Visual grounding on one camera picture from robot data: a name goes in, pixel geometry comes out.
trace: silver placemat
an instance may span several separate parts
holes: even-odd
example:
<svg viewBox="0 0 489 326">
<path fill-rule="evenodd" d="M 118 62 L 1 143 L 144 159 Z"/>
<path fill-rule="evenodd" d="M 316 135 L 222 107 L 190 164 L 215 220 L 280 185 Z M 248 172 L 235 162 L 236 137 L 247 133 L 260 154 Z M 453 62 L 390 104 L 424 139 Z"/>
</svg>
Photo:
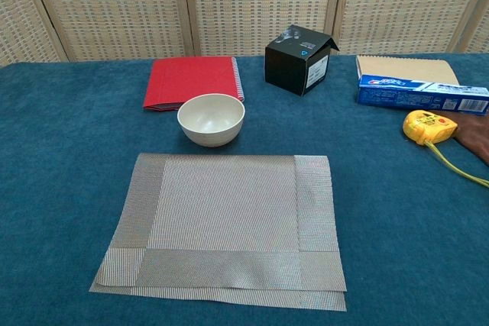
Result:
<svg viewBox="0 0 489 326">
<path fill-rule="evenodd" d="M 327 158 L 141 154 L 90 290 L 345 311 Z"/>
</svg>

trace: black box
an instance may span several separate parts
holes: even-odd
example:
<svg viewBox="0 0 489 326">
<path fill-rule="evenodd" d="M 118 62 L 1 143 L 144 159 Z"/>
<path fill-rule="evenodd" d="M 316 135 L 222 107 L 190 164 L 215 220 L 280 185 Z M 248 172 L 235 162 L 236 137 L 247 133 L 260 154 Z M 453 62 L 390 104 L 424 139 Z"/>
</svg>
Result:
<svg viewBox="0 0 489 326">
<path fill-rule="evenodd" d="M 265 49 L 265 80 L 304 95 L 324 80 L 332 48 L 328 34 L 291 24 Z"/>
</svg>

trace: white bowl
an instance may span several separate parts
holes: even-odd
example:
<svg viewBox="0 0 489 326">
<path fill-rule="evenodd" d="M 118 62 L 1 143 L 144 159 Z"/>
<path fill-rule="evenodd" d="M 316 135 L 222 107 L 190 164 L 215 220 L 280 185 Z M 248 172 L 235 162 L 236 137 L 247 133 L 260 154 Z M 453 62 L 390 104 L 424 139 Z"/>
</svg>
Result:
<svg viewBox="0 0 489 326">
<path fill-rule="evenodd" d="M 245 107 L 230 95 L 198 95 L 178 110 L 185 135 L 204 147 L 219 147 L 233 140 L 241 130 Z"/>
</svg>

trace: table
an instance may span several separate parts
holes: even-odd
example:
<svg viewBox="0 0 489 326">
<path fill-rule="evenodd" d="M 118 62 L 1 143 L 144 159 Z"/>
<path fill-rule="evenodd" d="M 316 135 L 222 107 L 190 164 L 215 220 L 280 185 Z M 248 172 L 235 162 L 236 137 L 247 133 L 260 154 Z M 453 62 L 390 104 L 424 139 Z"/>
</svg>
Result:
<svg viewBox="0 0 489 326">
<path fill-rule="evenodd" d="M 419 57 L 489 84 L 489 54 Z M 358 105 L 353 56 L 332 56 L 303 97 L 265 83 L 263 63 L 238 58 L 247 112 L 217 149 L 188 140 L 175 111 L 142 109 L 151 60 L 0 69 L 2 324 L 489 323 L 489 191 L 407 140 L 405 110 Z M 439 149 L 489 176 L 456 141 Z M 90 293 L 140 152 L 327 155 L 348 311 Z"/>
</svg>

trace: red notebook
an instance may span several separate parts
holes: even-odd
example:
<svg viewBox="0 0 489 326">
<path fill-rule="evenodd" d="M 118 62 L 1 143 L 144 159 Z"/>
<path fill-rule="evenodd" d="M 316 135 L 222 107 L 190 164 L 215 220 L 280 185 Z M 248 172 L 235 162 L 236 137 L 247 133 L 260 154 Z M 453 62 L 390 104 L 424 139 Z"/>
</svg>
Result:
<svg viewBox="0 0 489 326">
<path fill-rule="evenodd" d="M 245 99 L 236 59 L 229 56 L 172 57 L 155 60 L 143 107 L 177 110 L 198 95 L 222 93 Z"/>
</svg>

